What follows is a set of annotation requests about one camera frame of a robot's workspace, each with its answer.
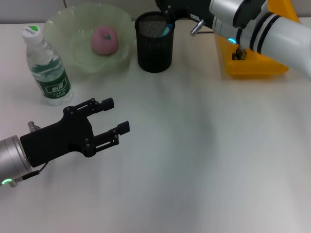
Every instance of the green led light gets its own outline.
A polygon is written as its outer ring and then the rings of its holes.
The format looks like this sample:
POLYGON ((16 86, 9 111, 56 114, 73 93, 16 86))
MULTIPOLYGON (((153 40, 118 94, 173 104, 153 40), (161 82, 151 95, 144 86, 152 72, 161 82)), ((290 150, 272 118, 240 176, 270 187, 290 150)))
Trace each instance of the green led light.
POLYGON ((5 184, 5 183, 11 182, 11 181, 12 181, 12 179, 6 179, 6 180, 2 181, 2 184, 5 184))

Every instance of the yellow tray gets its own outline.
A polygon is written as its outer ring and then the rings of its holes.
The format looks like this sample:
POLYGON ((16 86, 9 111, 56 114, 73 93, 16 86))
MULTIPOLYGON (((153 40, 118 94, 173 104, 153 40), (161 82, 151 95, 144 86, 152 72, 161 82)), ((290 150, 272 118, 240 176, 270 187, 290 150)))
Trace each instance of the yellow tray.
MULTIPOLYGON (((268 3, 272 12, 299 22, 290 0, 268 0, 268 3)), ((234 45, 220 36, 218 40, 225 71, 232 75, 233 78, 270 79, 273 75, 288 71, 288 67, 251 50, 247 50, 244 61, 234 61, 232 60, 232 54, 235 53, 238 45, 234 45)))

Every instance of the glass bowl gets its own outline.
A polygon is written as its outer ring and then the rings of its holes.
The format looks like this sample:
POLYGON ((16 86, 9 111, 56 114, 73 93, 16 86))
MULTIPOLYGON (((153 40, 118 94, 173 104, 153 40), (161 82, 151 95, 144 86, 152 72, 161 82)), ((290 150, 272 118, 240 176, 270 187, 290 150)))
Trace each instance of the glass bowl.
POLYGON ((120 8, 101 3, 84 3, 59 11, 44 25, 43 34, 59 53, 65 68, 86 74, 101 74, 117 67, 128 55, 136 38, 131 16, 120 8), (114 28, 119 50, 109 56, 96 54, 91 47, 93 30, 101 25, 114 28))

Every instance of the bottle cap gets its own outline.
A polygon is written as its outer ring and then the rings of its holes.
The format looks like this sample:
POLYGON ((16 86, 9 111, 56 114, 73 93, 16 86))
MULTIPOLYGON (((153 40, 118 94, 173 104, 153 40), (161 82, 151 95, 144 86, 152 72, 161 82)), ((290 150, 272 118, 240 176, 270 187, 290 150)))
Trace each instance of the bottle cap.
POLYGON ((29 46, 37 45, 43 40, 42 31, 37 25, 29 25, 24 28, 22 36, 25 44, 29 46))

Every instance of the blue light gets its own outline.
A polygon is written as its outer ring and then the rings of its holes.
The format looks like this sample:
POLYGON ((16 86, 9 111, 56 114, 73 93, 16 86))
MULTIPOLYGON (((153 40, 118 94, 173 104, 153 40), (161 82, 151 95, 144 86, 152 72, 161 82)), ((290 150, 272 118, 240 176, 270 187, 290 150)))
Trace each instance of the blue light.
POLYGON ((233 44, 237 43, 237 41, 235 39, 233 39, 233 38, 229 38, 228 41, 232 42, 233 44))

